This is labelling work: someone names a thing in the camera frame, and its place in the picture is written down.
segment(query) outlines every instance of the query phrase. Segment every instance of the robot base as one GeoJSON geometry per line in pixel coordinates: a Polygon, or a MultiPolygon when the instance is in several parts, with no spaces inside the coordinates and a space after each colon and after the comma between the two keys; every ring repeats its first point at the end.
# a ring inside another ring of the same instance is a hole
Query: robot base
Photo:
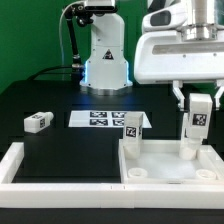
{"type": "Polygon", "coordinates": [[[121,89],[95,89],[90,86],[80,86],[82,92],[91,93],[99,96],[116,96],[132,91],[132,85],[127,85],[121,89]]]}

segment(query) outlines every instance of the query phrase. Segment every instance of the green background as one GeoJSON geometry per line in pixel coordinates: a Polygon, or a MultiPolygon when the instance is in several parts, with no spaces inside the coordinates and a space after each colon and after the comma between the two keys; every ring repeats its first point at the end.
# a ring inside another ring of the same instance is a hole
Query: green background
{"type": "MultiPolygon", "coordinates": [[[[0,93],[13,81],[23,80],[47,67],[61,65],[59,19],[62,8],[71,0],[1,0],[0,1],[0,93]]],[[[147,0],[117,3],[118,14],[125,20],[125,58],[133,60],[141,21],[146,14],[147,0]]],[[[90,26],[75,24],[77,42],[83,61],[89,57],[90,26]]],[[[71,64],[72,53],[65,21],[63,21],[65,64],[71,64]]]]}

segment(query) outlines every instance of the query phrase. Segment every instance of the white block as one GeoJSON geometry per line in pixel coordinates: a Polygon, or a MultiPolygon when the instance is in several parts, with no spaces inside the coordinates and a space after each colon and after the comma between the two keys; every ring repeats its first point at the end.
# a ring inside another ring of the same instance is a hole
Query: white block
{"type": "Polygon", "coordinates": [[[12,143],[0,163],[0,184],[11,183],[24,157],[24,144],[12,143]]]}
{"type": "Polygon", "coordinates": [[[38,112],[24,119],[24,130],[30,133],[37,133],[50,125],[54,115],[51,112],[38,112]]]}
{"type": "Polygon", "coordinates": [[[142,142],[143,114],[140,112],[127,112],[124,118],[124,153],[129,159],[136,159],[140,155],[142,142]]]}

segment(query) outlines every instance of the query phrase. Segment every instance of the white rectangular block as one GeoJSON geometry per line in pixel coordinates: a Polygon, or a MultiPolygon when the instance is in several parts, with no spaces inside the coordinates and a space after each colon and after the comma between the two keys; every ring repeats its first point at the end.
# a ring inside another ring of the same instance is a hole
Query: white rectangular block
{"type": "Polygon", "coordinates": [[[24,157],[24,144],[12,143],[0,163],[0,184],[11,183],[24,157]]]}

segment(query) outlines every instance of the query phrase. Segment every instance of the black tabletop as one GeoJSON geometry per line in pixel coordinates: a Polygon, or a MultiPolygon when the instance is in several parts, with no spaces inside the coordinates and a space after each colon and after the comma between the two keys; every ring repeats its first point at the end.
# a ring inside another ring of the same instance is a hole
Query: black tabletop
{"type": "MultiPolygon", "coordinates": [[[[185,97],[199,92],[184,86],[185,97]]],[[[70,82],[18,81],[0,96],[0,159],[12,142],[24,142],[25,157],[14,183],[120,183],[118,140],[122,128],[70,128],[72,110],[144,111],[152,124],[143,139],[180,139],[184,111],[170,85],[136,86],[128,94],[82,93],[70,82]],[[54,114],[51,126],[25,133],[24,118],[54,114]]],[[[213,111],[204,144],[224,153],[223,110],[213,111]]],[[[2,223],[223,223],[223,210],[179,209],[0,209],[2,223]]]]}

